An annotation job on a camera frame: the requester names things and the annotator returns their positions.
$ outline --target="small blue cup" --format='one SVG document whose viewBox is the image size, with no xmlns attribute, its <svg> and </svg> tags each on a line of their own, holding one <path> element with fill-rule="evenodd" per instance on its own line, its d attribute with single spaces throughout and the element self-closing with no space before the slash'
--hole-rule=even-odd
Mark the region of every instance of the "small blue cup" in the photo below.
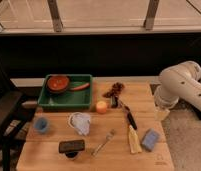
<svg viewBox="0 0 201 171">
<path fill-rule="evenodd" d="M 49 128 L 49 122 L 46 118 L 40 117 L 38 118 L 33 127 L 41 134 L 45 134 Z"/>
</svg>

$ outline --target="chair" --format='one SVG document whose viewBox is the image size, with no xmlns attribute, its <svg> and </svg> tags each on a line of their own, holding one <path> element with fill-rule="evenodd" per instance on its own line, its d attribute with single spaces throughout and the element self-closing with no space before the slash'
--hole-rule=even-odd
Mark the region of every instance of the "chair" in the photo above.
<svg viewBox="0 0 201 171">
<path fill-rule="evenodd" d="M 25 109 L 22 103 L 27 97 L 10 81 L 0 62 L 0 150 L 2 151 L 3 171 L 10 170 L 10 149 L 24 141 L 15 137 L 26 122 L 32 120 L 35 109 Z M 7 128 L 13 120 L 19 123 L 8 133 Z"/>
</svg>

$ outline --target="fork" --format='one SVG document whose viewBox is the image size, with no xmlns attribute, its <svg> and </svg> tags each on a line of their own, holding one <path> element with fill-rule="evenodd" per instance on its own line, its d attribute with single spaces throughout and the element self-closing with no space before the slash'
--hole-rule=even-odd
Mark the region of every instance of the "fork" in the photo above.
<svg viewBox="0 0 201 171">
<path fill-rule="evenodd" d="M 112 137 L 115 135 L 115 130 L 112 129 L 107 135 L 106 135 L 106 138 L 105 140 L 98 146 L 94 149 L 94 151 L 92 152 L 92 155 L 93 156 L 96 156 L 98 154 L 98 152 L 103 148 L 103 146 L 109 141 L 112 139 Z"/>
</svg>

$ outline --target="dark wall panel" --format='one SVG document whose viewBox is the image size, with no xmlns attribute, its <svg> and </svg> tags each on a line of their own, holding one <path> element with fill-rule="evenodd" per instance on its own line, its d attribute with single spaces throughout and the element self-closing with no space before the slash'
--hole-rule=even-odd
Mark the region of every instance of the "dark wall panel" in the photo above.
<svg viewBox="0 0 201 171">
<path fill-rule="evenodd" d="M 0 59 L 10 77 L 158 75 L 185 60 L 201 65 L 201 33 L 0 36 Z"/>
</svg>

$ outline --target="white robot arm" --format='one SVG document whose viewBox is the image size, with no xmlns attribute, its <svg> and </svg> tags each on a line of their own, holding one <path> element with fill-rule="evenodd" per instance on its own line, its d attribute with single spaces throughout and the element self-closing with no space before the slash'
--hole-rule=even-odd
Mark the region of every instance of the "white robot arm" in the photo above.
<svg viewBox="0 0 201 171">
<path fill-rule="evenodd" d="M 154 98 L 160 108 L 171 109 L 182 98 L 201 111 L 201 67 L 187 61 L 164 69 Z"/>
</svg>

